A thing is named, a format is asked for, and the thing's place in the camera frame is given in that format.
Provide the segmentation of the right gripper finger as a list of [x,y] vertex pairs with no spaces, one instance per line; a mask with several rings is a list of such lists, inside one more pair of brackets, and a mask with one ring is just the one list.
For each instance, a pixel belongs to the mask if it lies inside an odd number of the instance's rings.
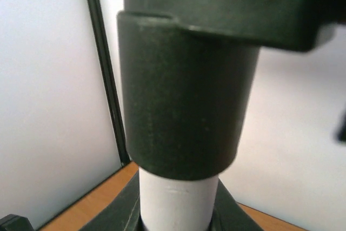
[[34,231],[30,221],[23,216],[9,214],[1,218],[1,231]]

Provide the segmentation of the white music stand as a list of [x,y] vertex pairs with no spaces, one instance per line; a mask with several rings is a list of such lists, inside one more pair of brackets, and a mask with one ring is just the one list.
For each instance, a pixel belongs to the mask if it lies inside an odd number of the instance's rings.
[[260,47],[307,52],[344,22],[345,0],[124,0],[124,129],[139,170],[84,230],[259,230],[218,176]]

